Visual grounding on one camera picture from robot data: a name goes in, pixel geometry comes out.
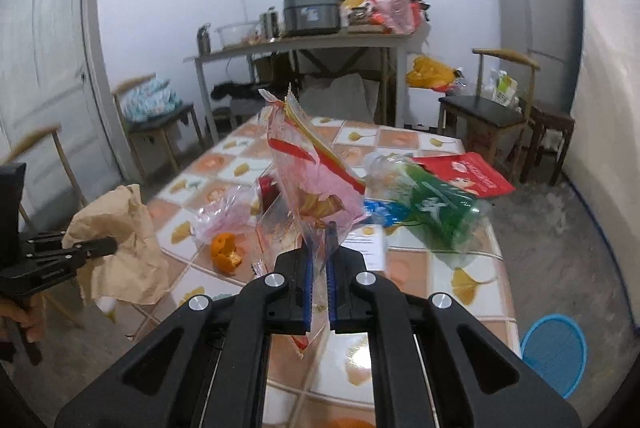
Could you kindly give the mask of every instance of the paper bag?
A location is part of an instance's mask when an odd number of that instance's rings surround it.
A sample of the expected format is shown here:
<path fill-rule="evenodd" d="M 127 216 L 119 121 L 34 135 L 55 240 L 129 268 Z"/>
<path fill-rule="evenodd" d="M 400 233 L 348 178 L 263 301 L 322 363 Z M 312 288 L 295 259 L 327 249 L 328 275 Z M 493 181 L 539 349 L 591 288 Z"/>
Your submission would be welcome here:
<path fill-rule="evenodd" d="M 158 302 L 169 288 L 168 264 L 140 186 L 118 186 L 76 213 L 62 247 L 105 236 L 116 240 L 118 251 L 88 260 L 78 270 L 84 300 L 110 296 L 141 305 Z"/>

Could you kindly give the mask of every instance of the human hand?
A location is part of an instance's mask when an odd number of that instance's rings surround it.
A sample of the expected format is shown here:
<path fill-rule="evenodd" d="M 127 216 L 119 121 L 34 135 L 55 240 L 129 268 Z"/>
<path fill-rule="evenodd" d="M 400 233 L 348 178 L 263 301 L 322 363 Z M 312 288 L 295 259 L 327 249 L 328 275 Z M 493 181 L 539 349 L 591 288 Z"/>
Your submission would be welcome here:
<path fill-rule="evenodd" d="M 36 294 L 29 298 L 27 310 L 20 308 L 13 300 L 0 298 L 0 340 L 9 341 L 4 318 L 12 319 L 20 325 L 25 330 L 29 343 L 39 342 L 44 337 L 42 295 Z"/>

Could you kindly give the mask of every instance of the blue patterned bag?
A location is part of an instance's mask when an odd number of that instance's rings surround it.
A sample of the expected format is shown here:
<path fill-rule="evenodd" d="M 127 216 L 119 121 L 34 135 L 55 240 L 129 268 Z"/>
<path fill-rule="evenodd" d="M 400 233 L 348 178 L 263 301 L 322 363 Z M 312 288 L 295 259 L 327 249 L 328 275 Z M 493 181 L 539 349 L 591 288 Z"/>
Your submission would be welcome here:
<path fill-rule="evenodd" d="M 140 123 L 167 115 L 181 105 L 182 99 L 169 88 L 169 80 L 154 77 L 127 94 L 122 112 L 128 122 Z"/>

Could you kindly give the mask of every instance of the yellow plastic bag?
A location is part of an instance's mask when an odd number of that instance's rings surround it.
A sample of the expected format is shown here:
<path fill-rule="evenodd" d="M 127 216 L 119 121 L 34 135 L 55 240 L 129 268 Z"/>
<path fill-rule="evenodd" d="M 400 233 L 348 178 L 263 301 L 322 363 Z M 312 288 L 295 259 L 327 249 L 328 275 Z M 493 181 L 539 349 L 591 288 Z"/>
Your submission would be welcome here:
<path fill-rule="evenodd" d="M 442 88 L 455 80 L 450 66 L 427 56 L 415 58 L 414 69 L 406 75 L 406 83 L 411 88 Z"/>

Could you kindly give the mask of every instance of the door frame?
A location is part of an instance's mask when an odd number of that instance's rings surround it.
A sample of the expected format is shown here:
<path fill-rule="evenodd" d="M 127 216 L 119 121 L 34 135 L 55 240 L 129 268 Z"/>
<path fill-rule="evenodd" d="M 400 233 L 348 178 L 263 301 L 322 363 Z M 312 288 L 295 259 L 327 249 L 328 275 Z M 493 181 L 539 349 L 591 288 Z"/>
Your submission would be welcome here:
<path fill-rule="evenodd" d="M 81 9 L 87 74 L 94 92 L 98 116 L 121 175 L 125 180 L 138 181 L 140 175 L 131 157 L 129 143 L 118 118 L 104 65 L 98 21 L 98 0 L 81 0 Z"/>

